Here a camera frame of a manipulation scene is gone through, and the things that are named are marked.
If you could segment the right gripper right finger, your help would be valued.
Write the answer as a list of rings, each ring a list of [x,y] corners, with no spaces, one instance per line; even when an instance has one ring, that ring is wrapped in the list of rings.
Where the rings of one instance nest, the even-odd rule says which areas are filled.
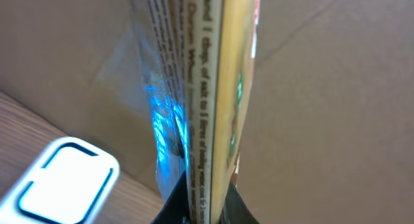
[[[230,182],[228,187],[220,224],[259,224],[245,205],[233,182]]]

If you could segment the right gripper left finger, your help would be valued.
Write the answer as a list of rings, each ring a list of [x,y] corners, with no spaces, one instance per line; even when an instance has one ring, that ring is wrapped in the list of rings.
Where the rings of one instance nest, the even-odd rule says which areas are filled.
[[[151,224],[190,224],[190,222],[186,173],[183,172]]]

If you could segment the orange cracker packet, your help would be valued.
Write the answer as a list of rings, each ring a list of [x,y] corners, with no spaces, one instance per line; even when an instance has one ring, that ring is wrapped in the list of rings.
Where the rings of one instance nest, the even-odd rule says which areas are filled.
[[[186,173],[190,223],[237,188],[261,0],[130,0],[164,202]]]

